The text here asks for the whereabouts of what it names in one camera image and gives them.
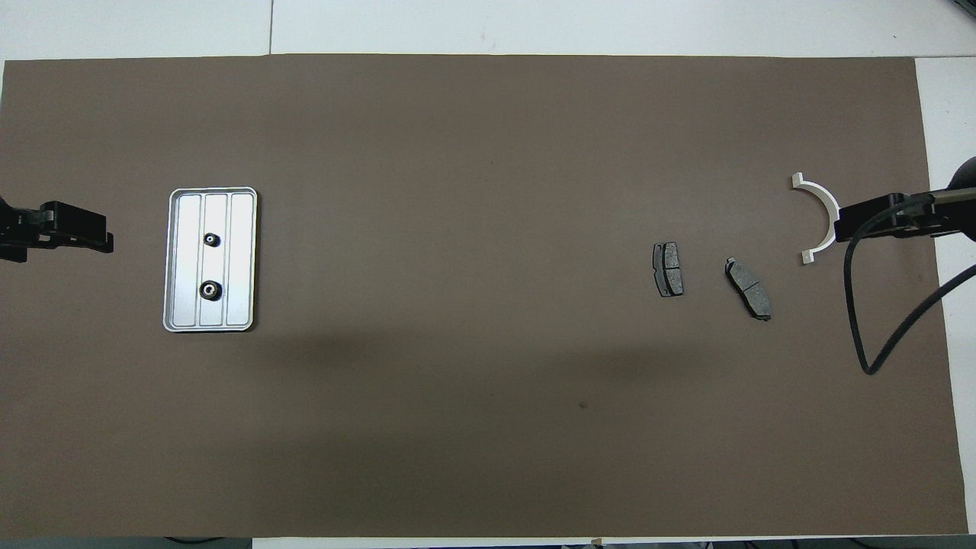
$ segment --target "metal tray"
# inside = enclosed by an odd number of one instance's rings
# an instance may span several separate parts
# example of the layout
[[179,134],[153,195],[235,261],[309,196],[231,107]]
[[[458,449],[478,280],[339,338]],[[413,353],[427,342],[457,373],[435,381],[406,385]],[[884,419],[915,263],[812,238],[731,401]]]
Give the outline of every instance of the metal tray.
[[258,193],[250,187],[170,194],[163,326],[244,331],[254,321]]

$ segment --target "white plastic part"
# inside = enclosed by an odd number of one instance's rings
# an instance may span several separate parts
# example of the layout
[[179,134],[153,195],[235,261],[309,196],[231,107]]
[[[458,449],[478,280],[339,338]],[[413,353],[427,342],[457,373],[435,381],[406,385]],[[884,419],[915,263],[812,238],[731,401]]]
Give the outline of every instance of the white plastic part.
[[827,209],[827,217],[830,218],[830,221],[827,223],[827,234],[824,236],[824,239],[820,242],[820,244],[799,253],[799,257],[803,260],[803,265],[806,265],[808,263],[813,263],[813,254],[824,251],[836,240],[836,235],[834,234],[834,222],[840,219],[840,206],[837,204],[836,198],[834,198],[834,195],[831,194],[829,190],[824,189],[816,183],[803,181],[803,172],[796,172],[793,174],[793,188],[806,190],[817,198],[820,198],[820,201],[824,203],[824,207]]

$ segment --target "black clamp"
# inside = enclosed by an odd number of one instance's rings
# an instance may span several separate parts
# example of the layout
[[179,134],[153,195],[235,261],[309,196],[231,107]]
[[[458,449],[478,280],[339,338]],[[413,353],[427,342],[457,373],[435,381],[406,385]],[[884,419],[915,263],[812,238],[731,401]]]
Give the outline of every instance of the black clamp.
[[64,202],[45,202],[40,209],[14,208],[0,198],[0,259],[23,263],[27,248],[89,248],[110,254],[111,232],[105,216]]

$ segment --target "white table surface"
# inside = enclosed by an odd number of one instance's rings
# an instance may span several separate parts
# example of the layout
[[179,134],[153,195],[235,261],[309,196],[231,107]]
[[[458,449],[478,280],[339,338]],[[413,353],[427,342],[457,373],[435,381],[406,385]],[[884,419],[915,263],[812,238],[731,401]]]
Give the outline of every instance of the white table surface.
[[[976,155],[976,19],[948,0],[0,0],[4,61],[338,52],[924,58],[915,65],[931,187],[943,188]],[[976,263],[976,243],[962,235],[939,238],[936,257],[945,282]],[[974,282],[944,300],[970,532],[976,532],[974,303]],[[256,539],[255,547],[585,544],[605,533],[620,532],[272,538]]]

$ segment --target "black cable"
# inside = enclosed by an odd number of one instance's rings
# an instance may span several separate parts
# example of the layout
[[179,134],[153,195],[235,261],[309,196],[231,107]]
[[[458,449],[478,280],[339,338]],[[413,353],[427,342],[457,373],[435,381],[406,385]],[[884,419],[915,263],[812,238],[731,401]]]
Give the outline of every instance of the black cable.
[[850,243],[847,244],[847,251],[844,253],[844,295],[847,299],[847,319],[850,321],[851,325],[851,338],[854,340],[854,350],[857,352],[858,362],[861,363],[861,369],[864,373],[868,375],[875,375],[878,370],[881,369],[881,365],[888,358],[888,355],[895,349],[898,342],[901,341],[902,337],[909,328],[921,318],[933,305],[939,302],[946,294],[956,289],[960,284],[966,282],[973,276],[976,276],[976,265],[966,269],[962,273],[957,274],[952,280],[946,282],[940,286],[937,290],[932,292],[928,297],[926,297],[917,307],[907,316],[902,323],[898,325],[898,328],[892,332],[891,337],[888,341],[884,343],[881,347],[881,351],[874,358],[871,364],[868,364],[868,358],[864,353],[864,342],[861,340],[861,329],[858,327],[857,313],[854,310],[854,288],[851,282],[851,262],[854,259],[854,248],[857,246],[858,242],[864,238],[864,236],[870,232],[872,229],[877,227],[882,221],[887,219],[889,216],[894,215],[906,208],[917,206],[919,204],[931,204],[935,199],[931,194],[919,194],[912,196],[904,202],[891,206],[890,208],[878,212],[872,216],[868,221],[864,223],[854,235],[851,236]]
[[224,537],[221,536],[221,537],[205,537],[203,539],[179,539],[178,537],[170,537],[167,535],[166,539],[169,539],[170,541],[175,541],[177,543],[182,543],[183,545],[199,545],[201,543],[210,543],[211,541],[224,539]]

